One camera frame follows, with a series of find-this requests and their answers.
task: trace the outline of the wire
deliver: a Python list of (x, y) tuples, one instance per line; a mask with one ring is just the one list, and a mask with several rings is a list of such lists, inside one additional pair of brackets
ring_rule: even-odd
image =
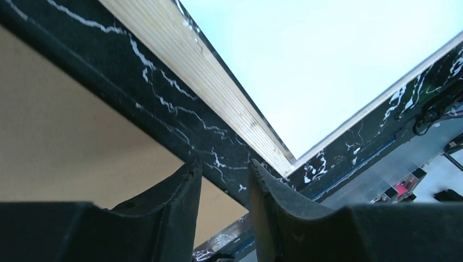
[[(421, 121), (416, 121), (415, 124), (413, 125), (413, 133), (417, 136), (423, 136), (425, 135), (429, 129), (432, 127), (433, 124), (444, 121), (444, 120), (449, 120), (449, 119), (456, 119), (456, 118), (463, 118), (463, 115), (456, 115), (456, 116), (450, 116), (450, 115), (445, 115), (443, 117), (438, 117), (438, 118), (431, 118), (426, 121), (421, 120)], [(424, 130), (423, 133), (418, 132), (418, 124), (419, 123), (429, 123), (428, 127), (426, 127), (426, 130)]]

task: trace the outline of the red object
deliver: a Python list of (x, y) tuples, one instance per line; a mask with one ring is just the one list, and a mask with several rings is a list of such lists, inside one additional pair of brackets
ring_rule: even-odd
[(397, 190), (398, 192), (397, 197), (400, 197), (401, 195), (408, 192), (407, 188), (402, 186), (401, 184), (398, 184), (397, 186), (395, 186), (395, 190)]

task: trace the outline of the beige wall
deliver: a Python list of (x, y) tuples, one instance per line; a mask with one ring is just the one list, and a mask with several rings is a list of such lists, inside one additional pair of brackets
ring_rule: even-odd
[[(112, 208), (183, 162), (0, 28), (0, 200)], [(203, 179), (195, 246), (247, 211)]]

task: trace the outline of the wooden edge trim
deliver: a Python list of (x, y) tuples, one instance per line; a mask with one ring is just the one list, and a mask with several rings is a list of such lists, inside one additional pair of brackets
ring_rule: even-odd
[(99, 0), (280, 175), (294, 167), (198, 32), (171, 0)]

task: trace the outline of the black marble-patterned frame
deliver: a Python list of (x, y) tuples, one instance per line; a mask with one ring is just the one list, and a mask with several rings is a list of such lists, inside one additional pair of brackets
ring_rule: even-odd
[[(97, 0), (0, 0), (0, 22), (179, 158), (202, 158), (204, 176), (248, 206), (247, 167), (262, 158)], [(289, 178), (268, 169), (320, 199), (411, 138), (403, 127), (460, 77), (462, 52), (460, 44)]]

